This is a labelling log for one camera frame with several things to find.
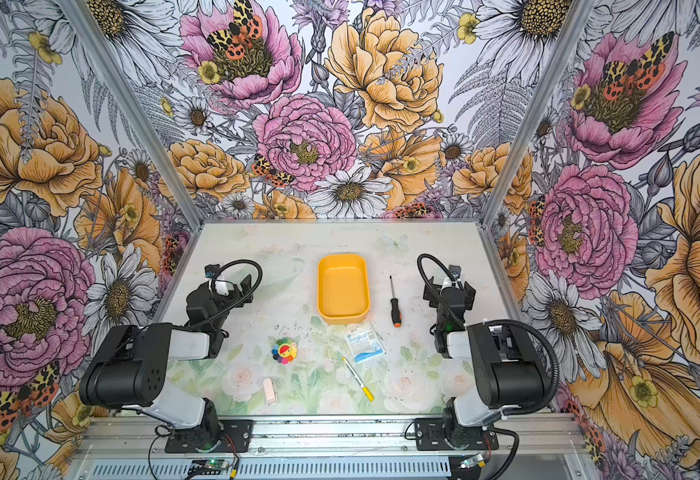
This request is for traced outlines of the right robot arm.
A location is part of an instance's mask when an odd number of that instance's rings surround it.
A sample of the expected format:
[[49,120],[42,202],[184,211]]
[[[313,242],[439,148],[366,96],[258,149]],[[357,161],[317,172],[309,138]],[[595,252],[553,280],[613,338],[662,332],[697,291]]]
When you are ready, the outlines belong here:
[[537,411],[555,389],[532,341],[530,328],[515,320],[468,324],[475,289],[469,284],[425,281],[423,299],[436,310],[431,328],[436,351],[473,371],[465,392],[448,399],[442,418],[414,423],[420,451],[485,450],[498,446],[495,423],[512,411]]

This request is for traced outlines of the black orange screwdriver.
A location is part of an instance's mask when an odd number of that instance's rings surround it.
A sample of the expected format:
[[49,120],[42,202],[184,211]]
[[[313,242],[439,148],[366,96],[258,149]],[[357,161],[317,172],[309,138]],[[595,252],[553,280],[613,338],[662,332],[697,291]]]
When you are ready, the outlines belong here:
[[395,285],[393,276],[389,276],[389,283],[391,289],[391,320],[395,328],[400,328],[402,326],[402,314],[399,305],[399,299],[396,295]]

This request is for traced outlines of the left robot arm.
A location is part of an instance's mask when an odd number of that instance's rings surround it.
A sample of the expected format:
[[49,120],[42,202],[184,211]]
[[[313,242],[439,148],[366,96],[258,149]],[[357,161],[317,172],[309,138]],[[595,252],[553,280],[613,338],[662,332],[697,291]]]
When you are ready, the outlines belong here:
[[251,275],[239,283],[211,277],[187,296],[184,325],[112,328],[80,381],[82,402],[164,422],[170,432],[169,452],[218,448],[226,439],[213,401],[173,384],[168,364],[216,358],[228,337],[224,323],[229,313],[250,303],[258,286]]

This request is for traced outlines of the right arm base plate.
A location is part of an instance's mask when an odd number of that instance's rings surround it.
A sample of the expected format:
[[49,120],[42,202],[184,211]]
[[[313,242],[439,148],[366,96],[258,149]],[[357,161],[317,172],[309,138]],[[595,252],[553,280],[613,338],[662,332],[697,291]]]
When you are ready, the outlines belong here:
[[419,451],[496,450],[498,437],[482,427],[464,427],[455,420],[416,418],[413,438]]

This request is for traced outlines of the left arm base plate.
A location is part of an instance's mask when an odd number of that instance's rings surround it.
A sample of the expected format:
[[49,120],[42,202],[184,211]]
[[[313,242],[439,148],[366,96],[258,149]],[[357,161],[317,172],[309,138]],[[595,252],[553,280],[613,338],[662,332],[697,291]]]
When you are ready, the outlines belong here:
[[224,420],[215,426],[177,430],[166,442],[168,454],[246,453],[253,437],[252,420]]

